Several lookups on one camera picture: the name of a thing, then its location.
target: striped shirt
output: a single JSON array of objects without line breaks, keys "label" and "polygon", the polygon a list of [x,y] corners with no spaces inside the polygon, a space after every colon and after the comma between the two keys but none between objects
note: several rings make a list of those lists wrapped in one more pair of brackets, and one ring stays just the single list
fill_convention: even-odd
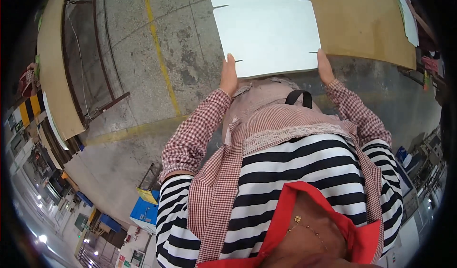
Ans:
[{"label": "striped shirt", "polygon": [[[383,254],[397,237],[402,212],[398,168],[390,147],[376,139],[362,147],[382,170]],[[157,216],[157,260],[163,267],[194,267],[200,240],[187,229],[188,190],[193,177],[180,175],[161,188]],[[315,186],[336,212],[356,226],[367,224],[364,178],[350,140],[334,134],[294,138],[244,156],[238,194],[219,259],[255,257],[265,238],[283,185]]]}]

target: sign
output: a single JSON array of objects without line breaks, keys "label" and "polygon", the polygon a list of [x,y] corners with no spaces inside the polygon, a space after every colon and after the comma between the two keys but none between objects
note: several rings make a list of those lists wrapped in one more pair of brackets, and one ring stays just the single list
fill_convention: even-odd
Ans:
[{"label": "sign", "polygon": [[20,130],[21,128],[23,128],[23,127],[24,127],[24,123],[22,122],[22,120],[20,120],[20,121],[14,126],[14,130],[16,130],[16,133],[18,133],[19,130]]}]

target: concrete floor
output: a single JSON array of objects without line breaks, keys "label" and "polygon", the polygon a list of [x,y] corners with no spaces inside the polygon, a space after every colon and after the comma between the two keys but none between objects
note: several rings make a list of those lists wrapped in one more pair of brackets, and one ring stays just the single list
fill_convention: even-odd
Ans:
[{"label": "concrete floor", "polygon": [[[91,95],[91,111],[109,96],[102,87],[100,61],[94,50],[91,12],[83,9],[86,5],[76,7],[81,8],[73,10],[70,18],[82,46],[85,94]],[[160,162],[163,146],[184,120],[182,116],[190,114],[218,87],[223,51],[210,0],[106,0],[107,24],[103,0],[97,0],[96,8],[103,61],[114,94],[130,91],[131,95],[91,122],[80,135],[86,148],[65,165],[65,170],[97,208],[127,226],[132,223],[129,214],[139,197],[136,185],[152,162]],[[66,25],[65,31],[67,37],[72,30]],[[83,80],[79,53],[71,35],[67,44],[72,82],[85,109],[80,98]],[[391,131],[394,150],[408,148],[412,138],[438,125],[441,108],[433,89],[425,92],[400,75],[396,66],[349,57],[331,57],[330,62],[335,76],[359,94]],[[170,97],[164,70],[177,106]],[[308,90],[324,113],[336,113],[317,71],[287,77]],[[215,151],[220,136],[220,130],[214,134],[208,155]]]}]

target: white board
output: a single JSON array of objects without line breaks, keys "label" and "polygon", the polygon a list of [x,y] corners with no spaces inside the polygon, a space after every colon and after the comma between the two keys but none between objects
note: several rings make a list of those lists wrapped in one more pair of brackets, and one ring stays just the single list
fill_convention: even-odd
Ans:
[{"label": "white board", "polygon": [[416,19],[411,10],[409,10],[406,0],[400,0],[404,18],[404,33],[408,37],[408,41],[415,47],[419,45],[419,34],[417,32]]},{"label": "white board", "polygon": [[211,0],[225,56],[239,78],[317,68],[319,33],[309,0]]}]

